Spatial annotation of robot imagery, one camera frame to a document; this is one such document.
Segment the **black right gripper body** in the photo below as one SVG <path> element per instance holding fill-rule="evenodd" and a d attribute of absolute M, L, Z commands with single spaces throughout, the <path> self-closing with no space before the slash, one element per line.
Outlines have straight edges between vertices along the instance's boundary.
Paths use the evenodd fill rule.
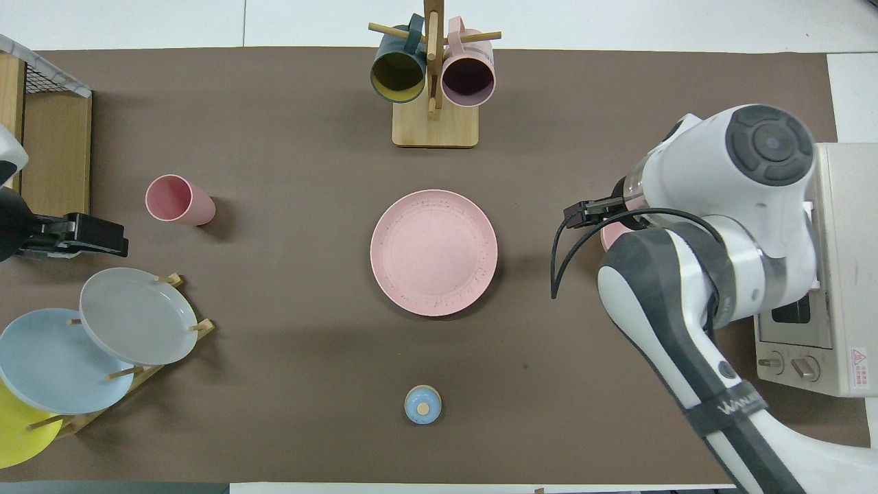
<path fill-rule="evenodd" d="M 608 197 L 623 197 L 625 191 L 625 181 L 626 178 L 621 178 L 617 184 L 614 186 L 612 193 Z M 624 209 L 623 211 L 619 211 L 615 215 L 601 215 L 601 222 L 608 221 L 614 217 L 617 217 L 617 221 L 621 222 L 625 228 L 631 229 L 631 231 L 640 231 L 640 229 L 646 229 L 650 227 L 650 223 L 648 220 L 642 215 L 635 215 L 633 211 L 637 207 L 629 207 L 626 205 L 626 200 L 624 199 Z"/>

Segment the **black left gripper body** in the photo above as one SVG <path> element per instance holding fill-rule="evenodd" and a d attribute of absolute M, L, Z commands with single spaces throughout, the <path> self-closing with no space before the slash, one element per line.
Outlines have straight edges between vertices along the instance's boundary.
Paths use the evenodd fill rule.
<path fill-rule="evenodd" d="M 75 256 L 74 251 L 64 244 L 68 234 L 75 232 L 74 216 L 35 215 L 35 220 L 32 233 L 18 249 L 18 256 L 31 259 L 72 259 Z"/>

